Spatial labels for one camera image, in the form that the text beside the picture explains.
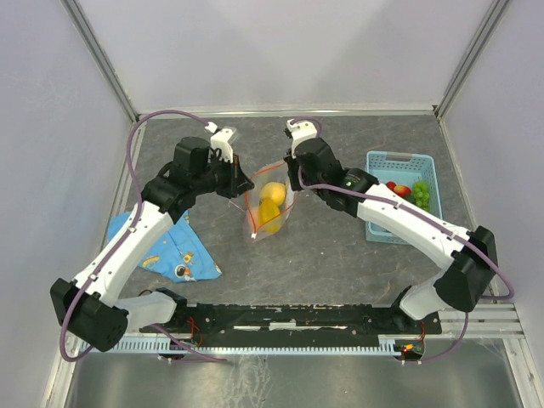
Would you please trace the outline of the clear zip top bag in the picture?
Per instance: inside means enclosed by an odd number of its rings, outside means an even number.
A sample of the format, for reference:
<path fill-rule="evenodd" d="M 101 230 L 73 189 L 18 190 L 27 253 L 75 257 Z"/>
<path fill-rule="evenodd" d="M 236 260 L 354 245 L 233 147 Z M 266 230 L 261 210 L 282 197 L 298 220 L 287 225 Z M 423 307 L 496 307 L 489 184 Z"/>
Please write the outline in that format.
<path fill-rule="evenodd" d="M 251 242 L 278 233 L 287 221 L 298 193 L 292 189 L 288 166 L 277 161 L 260 168 L 251 177 L 254 187 L 244 195 L 246 234 Z"/>

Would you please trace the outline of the yellow lemon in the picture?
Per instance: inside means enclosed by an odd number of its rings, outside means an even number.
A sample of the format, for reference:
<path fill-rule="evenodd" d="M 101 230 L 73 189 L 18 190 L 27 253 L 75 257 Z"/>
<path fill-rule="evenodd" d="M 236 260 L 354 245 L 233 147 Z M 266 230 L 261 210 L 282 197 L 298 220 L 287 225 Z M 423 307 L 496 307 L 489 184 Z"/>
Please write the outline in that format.
<path fill-rule="evenodd" d="M 259 192 L 259 200 L 271 200 L 281 207 L 286 200 L 286 185 L 280 182 L 268 182 Z"/>

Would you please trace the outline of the yellow star fruit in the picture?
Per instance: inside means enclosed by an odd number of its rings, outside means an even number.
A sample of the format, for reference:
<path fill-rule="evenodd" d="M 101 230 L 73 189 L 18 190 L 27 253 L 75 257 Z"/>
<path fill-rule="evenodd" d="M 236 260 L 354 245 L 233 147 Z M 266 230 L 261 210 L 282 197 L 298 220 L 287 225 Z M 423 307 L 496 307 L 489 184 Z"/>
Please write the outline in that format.
<path fill-rule="evenodd" d="M 261 201 L 259 204 L 259 223 L 264 226 L 264 231 L 274 234 L 281 228 L 281 210 L 271 200 Z"/>

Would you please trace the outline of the light blue plastic basket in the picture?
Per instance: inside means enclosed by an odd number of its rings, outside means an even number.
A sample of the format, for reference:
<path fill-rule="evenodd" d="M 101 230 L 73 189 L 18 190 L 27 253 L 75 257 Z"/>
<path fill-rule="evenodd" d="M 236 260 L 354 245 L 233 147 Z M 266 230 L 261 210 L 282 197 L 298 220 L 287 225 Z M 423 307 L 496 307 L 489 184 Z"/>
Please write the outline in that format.
<path fill-rule="evenodd" d="M 428 155 L 399 153 L 391 151 L 370 151 L 366 155 L 365 171 L 376 177 L 382 184 L 395 182 L 408 186 L 423 180 L 428 184 L 430 193 L 429 211 L 437 218 L 442 218 L 439 184 L 434 159 Z M 413 195 L 401 197 L 415 205 Z"/>

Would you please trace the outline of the green grapes bunch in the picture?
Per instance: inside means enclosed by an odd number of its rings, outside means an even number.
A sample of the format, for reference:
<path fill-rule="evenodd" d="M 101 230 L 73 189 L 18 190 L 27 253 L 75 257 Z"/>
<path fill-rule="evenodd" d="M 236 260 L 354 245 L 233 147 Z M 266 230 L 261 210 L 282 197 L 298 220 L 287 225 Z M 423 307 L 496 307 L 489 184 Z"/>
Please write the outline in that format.
<path fill-rule="evenodd" d="M 424 211 L 429 211 L 430 193 L 428 184 L 423 180 L 416 181 L 412 186 L 415 205 Z"/>

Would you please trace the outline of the orange peach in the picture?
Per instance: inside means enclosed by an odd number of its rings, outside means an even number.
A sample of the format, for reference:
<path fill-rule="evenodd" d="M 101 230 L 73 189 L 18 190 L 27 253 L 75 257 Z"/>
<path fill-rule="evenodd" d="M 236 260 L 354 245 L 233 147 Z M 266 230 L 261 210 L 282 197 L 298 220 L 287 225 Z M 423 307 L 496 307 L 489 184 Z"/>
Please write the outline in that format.
<path fill-rule="evenodd" d="M 259 207 L 250 207 L 249 208 L 249 217 L 255 223 L 259 224 Z"/>

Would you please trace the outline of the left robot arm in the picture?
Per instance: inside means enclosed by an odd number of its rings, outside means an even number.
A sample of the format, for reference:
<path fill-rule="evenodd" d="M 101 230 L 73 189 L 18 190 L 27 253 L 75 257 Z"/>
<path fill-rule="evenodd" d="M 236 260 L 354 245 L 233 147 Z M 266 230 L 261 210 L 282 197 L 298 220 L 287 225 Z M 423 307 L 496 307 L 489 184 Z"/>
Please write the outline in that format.
<path fill-rule="evenodd" d="M 167 290 L 127 299 L 119 295 L 144 255 L 198 196 L 215 193 L 231 199 L 253 188 L 233 150 L 235 134 L 224 127 L 210 139 L 181 139 L 173 159 L 145 185 L 127 221 L 97 258 L 72 280 L 58 279 L 51 286 L 63 335 L 71 333 L 105 352 L 127 332 L 153 324 L 171 332 L 186 326 L 188 311 L 178 295 Z"/>

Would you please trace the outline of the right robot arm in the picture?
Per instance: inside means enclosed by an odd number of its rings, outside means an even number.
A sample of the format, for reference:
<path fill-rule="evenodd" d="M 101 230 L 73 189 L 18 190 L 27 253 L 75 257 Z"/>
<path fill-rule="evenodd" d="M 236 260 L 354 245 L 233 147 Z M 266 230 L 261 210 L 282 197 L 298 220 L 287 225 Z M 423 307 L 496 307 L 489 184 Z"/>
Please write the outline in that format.
<path fill-rule="evenodd" d="M 285 161 L 295 190 L 312 190 L 331 209 L 381 226 L 439 268 L 436 276 L 399 295 L 389 313 L 397 331 L 410 332 L 447 307 L 470 313 L 483 298 L 497 268 L 490 230 L 469 230 L 425 212 L 369 173 L 343 167 L 320 137 L 293 142 Z"/>

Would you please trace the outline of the blue patterned cloth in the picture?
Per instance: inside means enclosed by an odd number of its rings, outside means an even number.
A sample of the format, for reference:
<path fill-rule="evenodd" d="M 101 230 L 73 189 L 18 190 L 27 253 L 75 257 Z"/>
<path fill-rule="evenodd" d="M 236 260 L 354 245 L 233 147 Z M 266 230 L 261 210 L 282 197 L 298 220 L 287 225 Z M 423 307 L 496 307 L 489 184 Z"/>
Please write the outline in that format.
<path fill-rule="evenodd" d="M 138 263 L 174 283 L 215 280 L 222 270 L 191 228 L 189 212 L 150 247 Z"/>

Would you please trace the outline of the red yellow strawberry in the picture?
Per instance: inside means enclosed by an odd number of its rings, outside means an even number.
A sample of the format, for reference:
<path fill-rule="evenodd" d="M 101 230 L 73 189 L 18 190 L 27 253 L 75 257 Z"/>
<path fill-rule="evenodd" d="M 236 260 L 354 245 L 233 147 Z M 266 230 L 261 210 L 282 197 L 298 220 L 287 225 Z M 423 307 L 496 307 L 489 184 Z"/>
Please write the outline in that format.
<path fill-rule="evenodd" d="M 393 192 L 400 197 L 405 197 L 412 194 L 411 189 L 408 186 L 402 184 L 395 185 L 393 188 Z"/>

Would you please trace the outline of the aluminium frame back rail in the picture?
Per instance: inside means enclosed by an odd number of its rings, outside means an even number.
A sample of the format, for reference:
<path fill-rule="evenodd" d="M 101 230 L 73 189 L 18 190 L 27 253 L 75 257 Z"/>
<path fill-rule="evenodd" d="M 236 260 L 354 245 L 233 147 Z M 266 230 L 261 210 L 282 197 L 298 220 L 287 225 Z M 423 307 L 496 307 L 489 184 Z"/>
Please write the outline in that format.
<path fill-rule="evenodd" d="M 350 109 L 350 110 L 212 110 L 197 111 L 202 118 L 326 117 L 326 116 L 435 116 L 432 109 Z"/>

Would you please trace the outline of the aluminium frame left post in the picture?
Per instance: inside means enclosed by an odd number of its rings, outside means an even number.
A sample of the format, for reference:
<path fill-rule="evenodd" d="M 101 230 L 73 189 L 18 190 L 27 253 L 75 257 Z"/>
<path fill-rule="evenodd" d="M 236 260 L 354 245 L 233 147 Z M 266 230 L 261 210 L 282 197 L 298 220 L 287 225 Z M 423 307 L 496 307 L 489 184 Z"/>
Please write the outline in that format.
<path fill-rule="evenodd" d="M 130 122 L 136 122 L 139 119 L 139 113 L 134 108 L 127 92 L 124 90 L 107 53 L 100 45 L 99 39 L 97 38 L 88 17 L 84 13 L 82 5 L 76 0 L 61 0 L 60 3 L 76 27 L 77 32 L 84 41 L 95 64 L 113 92 L 116 101 L 121 106 L 124 114 Z"/>

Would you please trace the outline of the aluminium frame post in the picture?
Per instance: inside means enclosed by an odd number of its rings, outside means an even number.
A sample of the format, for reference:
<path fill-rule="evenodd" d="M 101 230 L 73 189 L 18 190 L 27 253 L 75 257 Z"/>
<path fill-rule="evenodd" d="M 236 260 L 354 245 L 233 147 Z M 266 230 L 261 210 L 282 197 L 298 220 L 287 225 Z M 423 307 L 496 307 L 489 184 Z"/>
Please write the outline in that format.
<path fill-rule="evenodd" d="M 99 39 L 97 38 L 88 17 L 84 13 L 82 5 L 76 0 L 61 0 L 60 3 L 76 27 L 77 32 L 84 41 L 95 64 L 113 92 L 116 101 L 121 106 L 124 114 L 130 122 L 136 122 L 139 119 L 139 113 L 134 108 L 127 92 L 124 90 L 107 53 L 100 45 Z"/>
<path fill-rule="evenodd" d="M 434 115 L 438 120 L 441 120 L 451 108 L 480 55 L 484 52 L 487 43 L 500 25 L 510 3 L 509 0 L 494 0 L 491 2 L 466 51 L 457 64 L 441 101 L 433 108 Z"/>

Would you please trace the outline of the aluminium frame right post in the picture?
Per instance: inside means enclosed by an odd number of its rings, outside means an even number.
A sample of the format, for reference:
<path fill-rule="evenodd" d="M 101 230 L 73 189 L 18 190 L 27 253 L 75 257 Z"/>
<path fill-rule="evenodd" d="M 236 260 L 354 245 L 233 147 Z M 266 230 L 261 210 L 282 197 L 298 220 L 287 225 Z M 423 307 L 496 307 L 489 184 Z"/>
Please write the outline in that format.
<path fill-rule="evenodd" d="M 494 0 L 491 2 L 466 51 L 457 64 L 441 101 L 433 108 L 434 115 L 438 120 L 441 120 L 451 108 L 480 55 L 484 52 L 487 43 L 500 25 L 510 3 L 509 0 Z"/>

